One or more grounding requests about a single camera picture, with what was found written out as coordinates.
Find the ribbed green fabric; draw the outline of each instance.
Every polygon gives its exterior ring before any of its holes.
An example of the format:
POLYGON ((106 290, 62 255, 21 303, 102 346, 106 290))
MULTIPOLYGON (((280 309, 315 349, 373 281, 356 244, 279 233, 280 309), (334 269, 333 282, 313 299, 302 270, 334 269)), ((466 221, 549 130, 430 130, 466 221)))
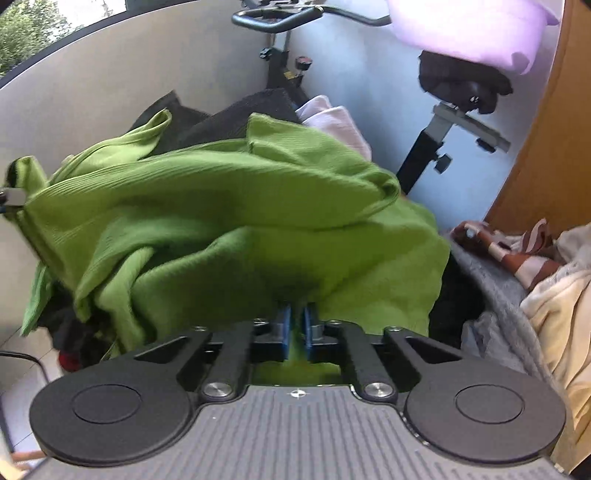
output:
POLYGON ((379 333, 427 333, 448 248, 432 215, 390 172, 312 128, 252 115, 245 140, 146 158, 162 111, 67 159, 47 181, 18 160, 17 223, 39 268, 24 320, 35 327, 51 279, 80 319, 111 314, 121 351, 190 325, 221 329, 315 301, 322 318, 379 333))

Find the white wall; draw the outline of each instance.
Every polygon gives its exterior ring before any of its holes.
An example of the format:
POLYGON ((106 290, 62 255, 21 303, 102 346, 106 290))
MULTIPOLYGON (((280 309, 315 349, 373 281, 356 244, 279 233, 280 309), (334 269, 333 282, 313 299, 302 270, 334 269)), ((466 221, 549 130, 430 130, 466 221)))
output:
MULTIPOLYGON (((388 13, 385 0, 330 3, 374 18, 388 13)), ((563 0, 544 3, 561 16, 563 0)), ((559 27, 546 29, 532 70, 523 77, 510 76, 514 94, 502 98, 497 111, 483 117, 512 142, 510 152, 490 155, 475 144, 473 136, 453 128, 440 150, 453 158, 451 166, 443 175, 429 168, 415 185, 410 197, 431 209, 441 228, 486 215, 535 117, 558 34, 559 27)), ((334 105, 345 105, 371 144, 374 160, 396 172, 437 103, 418 84, 420 50, 397 41, 390 26, 364 27, 325 15, 294 31, 291 53, 292 57, 307 55, 314 60, 303 83, 307 93, 323 93, 334 105)))
MULTIPOLYGON (((185 105, 215 113, 264 88, 265 38, 231 24, 238 9, 238 0, 200 0, 133 17, 17 76, 0 89, 2 175, 24 155, 53 172, 67 155, 123 134, 173 89, 185 105)), ((0 220, 0 345, 21 323, 34 265, 19 233, 0 220)))

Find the brown striped cloth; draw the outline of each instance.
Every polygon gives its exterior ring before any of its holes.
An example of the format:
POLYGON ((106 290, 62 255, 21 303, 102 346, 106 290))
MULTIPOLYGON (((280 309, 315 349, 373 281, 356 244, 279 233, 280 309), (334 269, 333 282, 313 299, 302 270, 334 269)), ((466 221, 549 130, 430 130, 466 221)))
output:
POLYGON ((462 222, 452 230, 452 239, 465 250, 490 255, 528 292, 564 265, 546 219, 521 236, 506 236, 493 231, 485 222, 462 222))

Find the foliage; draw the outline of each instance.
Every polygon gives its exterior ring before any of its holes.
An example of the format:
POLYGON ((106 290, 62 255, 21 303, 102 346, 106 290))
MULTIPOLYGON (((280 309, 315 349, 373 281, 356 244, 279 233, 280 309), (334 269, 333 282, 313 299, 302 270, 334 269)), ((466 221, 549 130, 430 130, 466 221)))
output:
POLYGON ((72 30, 54 1, 15 1, 0 15, 0 77, 72 30))

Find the tile floor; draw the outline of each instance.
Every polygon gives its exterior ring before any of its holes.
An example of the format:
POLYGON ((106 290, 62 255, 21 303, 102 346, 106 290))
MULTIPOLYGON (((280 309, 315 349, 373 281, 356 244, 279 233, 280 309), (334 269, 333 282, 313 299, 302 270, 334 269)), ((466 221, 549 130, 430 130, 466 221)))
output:
MULTIPOLYGON (((52 350, 51 340, 44 330, 33 332, 26 338, 17 333, 0 346, 0 349, 36 356, 44 365, 50 381, 62 375, 57 351, 52 350)), ((16 452, 39 450, 29 424, 29 408, 33 398, 45 384, 41 370, 32 362, 12 358, 0 357, 0 365, 0 402, 9 441, 16 452)))

